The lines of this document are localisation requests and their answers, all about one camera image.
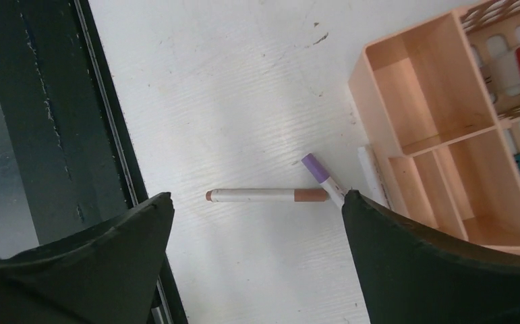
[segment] wooden desk organizer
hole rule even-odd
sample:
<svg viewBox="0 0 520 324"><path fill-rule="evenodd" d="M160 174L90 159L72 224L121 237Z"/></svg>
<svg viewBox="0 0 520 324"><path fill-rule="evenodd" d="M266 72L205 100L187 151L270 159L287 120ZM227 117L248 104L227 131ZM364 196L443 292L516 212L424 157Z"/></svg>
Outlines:
<svg viewBox="0 0 520 324"><path fill-rule="evenodd" d="M503 30L518 25L520 0L454 9L365 46L349 81L393 209L515 254L520 174L503 132L520 120L520 95L498 94L495 107L472 48L487 62L486 39L513 42Z"/></svg>

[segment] table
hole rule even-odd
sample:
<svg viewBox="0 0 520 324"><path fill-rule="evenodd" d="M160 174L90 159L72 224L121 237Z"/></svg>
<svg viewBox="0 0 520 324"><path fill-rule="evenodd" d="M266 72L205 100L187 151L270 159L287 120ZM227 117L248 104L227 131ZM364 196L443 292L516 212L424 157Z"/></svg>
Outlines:
<svg viewBox="0 0 520 324"><path fill-rule="evenodd" d="M173 193L167 254L190 323L368 323L331 202L204 193L317 187L309 152L368 193L347 88L362 46L472 2L90 0L147 191Z"/></svg>

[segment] black window frame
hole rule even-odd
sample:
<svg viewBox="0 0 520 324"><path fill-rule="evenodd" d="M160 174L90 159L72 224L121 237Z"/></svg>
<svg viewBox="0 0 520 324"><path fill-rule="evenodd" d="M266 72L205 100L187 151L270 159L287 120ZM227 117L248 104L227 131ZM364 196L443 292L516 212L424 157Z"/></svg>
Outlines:
<svg viewBox="0 0 520 324"><path fill-rule="evenodd" d="M69 46L68 41L71 43L71 50L66 50ZM39 45L41 49L45 50L36 53L35 45ZM60 109L56 111L56 102L50 100L51 96L63 100L66 107L75 109L75 115L68 113L67 109L64 109L62 113L59 113ZM51 126L51 116L44 114L43 111L35 113L34 109L24 109L25 107L35 107L36 105L45 107L47 105L53 110L53 115L59 114L55 116L54 126L56 127L63 127L63 125L55 125L56 122L65 125L80 125L78 118L83 115L79 115L79 113L95 110L103 121L103 129L98 132L106 134L113 156L112 160L108 157L107 159L111 160L110 163L114 164L117 170L115 179L118 180L118 188L109 189L121 191L120 195L124 197L127 208L132 208L139 202L148 199L109 65L87 1L0 1L0 102L12 142L14 142L13 148L18 163L20 163L18 155L24 154L24 152L30 151L34 154L41 151L47 152L47 148L61 146L65 143L69 143L67 146L71 146L73 140L79 141L78 137L71 134L62 134L64 137L60 138L59 134L55 137L55 134L51 132L47 134L39 132L40 125ZM25 138L20 138L20 136L27 135L28 129L35 129L36 132L39 132L32 137L33 142L30 144L27 144ZM43 145L44 149L36 151L36 145ZM64 166L68 166L67 161L59 161L66 159L64 156L46 155L44 158L51 158L52 161L56 160L52 163L65 163ZM72 161L84 161L81 159L89 158L87 154L77 152L74 153ZM73 165L73 167L76 170L74 176L79 177L80 175L83 178L86 175L79 173L79 165ZM64 185L56 182L53 172L46 174L47 170L35 169L30 171L33 172L32 176L43 176L47 181L41 182L41 187L34 188L34 192L41 194L38 198L50 208L50 211L55 210L58 206L63 206L60 200L64 199L62 195L51 193L51 188L55 188L53 191L58 191L58 193L77 191L72 199L84 199L83 195L86 192L78 192L80 188L78 185L74 184L74 187L67 189L68 191L63 191ZM45 213L43 213L44 215L34 214L36 213L32 210L34 222L36 217L45 216ZM63 235L60 232L63 227L62 222L56 226L59 227L55 229L57 230L56 235ZM44 244L55 239L59 238L52 236L44 240L40 239L40 243ZM172 323L188 323L167 258L161 268L160 282Z"/></svg>

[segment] marker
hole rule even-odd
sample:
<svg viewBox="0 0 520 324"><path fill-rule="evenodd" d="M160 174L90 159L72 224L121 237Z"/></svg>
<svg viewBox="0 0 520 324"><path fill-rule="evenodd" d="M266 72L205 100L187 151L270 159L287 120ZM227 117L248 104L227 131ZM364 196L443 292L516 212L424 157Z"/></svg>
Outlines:
<svg viewBox="0 0 520 324"><path fill-rule="evenodd" d="M306 155L301 162L310 170L315 180L327 191L331 200L341 209L345 203L345 191L331 178L329 172L325 170L312 153Z"/></svg>
<svg viewBox="0 0 520 324"><path fill-rule="evenodd" d="M206 200L213 203L308 203L326 201L327 192L323 189L214 189L206 193Z"/></svg>

